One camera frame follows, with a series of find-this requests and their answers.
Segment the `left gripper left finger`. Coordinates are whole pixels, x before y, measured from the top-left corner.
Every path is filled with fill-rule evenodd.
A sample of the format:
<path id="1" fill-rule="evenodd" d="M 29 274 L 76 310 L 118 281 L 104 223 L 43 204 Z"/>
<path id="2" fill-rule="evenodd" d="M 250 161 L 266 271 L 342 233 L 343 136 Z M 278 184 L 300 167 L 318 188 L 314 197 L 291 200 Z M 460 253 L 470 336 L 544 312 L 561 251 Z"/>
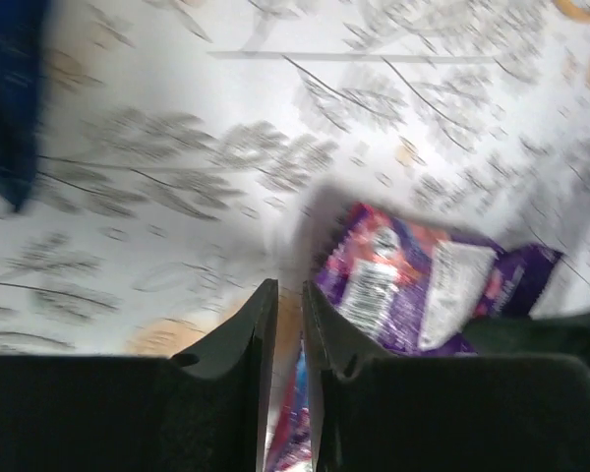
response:
<path id="1" fill-rule="evenodd" d="M 0 471 L 259 471 L 278 284 L 169 358 L 0 355 Z"/>

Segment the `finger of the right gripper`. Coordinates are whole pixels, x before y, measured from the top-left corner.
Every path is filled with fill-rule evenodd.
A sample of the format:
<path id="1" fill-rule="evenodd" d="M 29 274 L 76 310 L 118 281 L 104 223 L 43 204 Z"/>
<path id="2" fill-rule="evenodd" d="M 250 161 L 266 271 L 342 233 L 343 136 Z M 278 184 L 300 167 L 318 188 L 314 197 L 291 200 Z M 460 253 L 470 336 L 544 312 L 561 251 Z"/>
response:
<path id="1" fill-rule="evenodd" d="M 462 336 L 480 354 L 562 354 L 590 366 L 590 312 L 550 319 L 481 318 Z"/>

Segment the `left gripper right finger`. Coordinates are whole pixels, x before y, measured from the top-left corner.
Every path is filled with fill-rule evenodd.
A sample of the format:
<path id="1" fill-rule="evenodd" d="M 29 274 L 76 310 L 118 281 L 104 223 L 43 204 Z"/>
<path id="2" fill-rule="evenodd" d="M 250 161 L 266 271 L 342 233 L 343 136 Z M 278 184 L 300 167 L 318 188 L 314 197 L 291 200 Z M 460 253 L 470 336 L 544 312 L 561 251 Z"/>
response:
<path id="1" fill-rule="evenodd" d="M 383 471 L 393 439 L 448 426 L 451 471 L 590 471 L 590 366 L 562 354 L 396 356 L 338 314 L 320 288 L 302 294 L 313 467 Z"/>

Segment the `purple candy packet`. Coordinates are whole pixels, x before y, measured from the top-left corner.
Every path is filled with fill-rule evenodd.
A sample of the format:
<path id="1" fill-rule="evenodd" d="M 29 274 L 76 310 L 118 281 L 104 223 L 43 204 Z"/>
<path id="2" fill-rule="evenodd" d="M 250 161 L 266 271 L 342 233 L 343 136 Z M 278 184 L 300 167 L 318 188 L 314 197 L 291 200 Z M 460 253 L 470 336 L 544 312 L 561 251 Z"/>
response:
<path id="1" fill-rule="evenodd" d="M 338 241 L 323 258 L 313 281 L 338 313 L 389 352 L 411 357 L 475 355 L 460 334 L 472 318 L 528 315 L 548 285 L 563 253 L 539 243 L 505 250 L 484 236 L 416 223 L 362 203 L 347 216 Z M 265 471 L 313 471 L 309 369 L 304 334 L 271 440 Z M 435 429 L 418 440 L 432 408 L 409 406 L 422 413 L 406 439 L 393 439 L 383 471 L 409 471 L 409 452 L 417 455 L 415 471 L 451 471 L 452 439 L 436 439 Z"/>

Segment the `blue Doritos chip bag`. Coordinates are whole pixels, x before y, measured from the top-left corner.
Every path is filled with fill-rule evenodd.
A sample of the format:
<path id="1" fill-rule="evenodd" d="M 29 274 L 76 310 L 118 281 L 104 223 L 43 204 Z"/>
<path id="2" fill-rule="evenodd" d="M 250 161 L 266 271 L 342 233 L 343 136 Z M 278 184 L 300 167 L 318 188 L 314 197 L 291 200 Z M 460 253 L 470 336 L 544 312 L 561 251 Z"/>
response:
<path id="1" fill-rule="evenodd" d="M 47 0 L 0 1 L 0 197 L 13 212 L 32 193 L 38 167 Z"/>

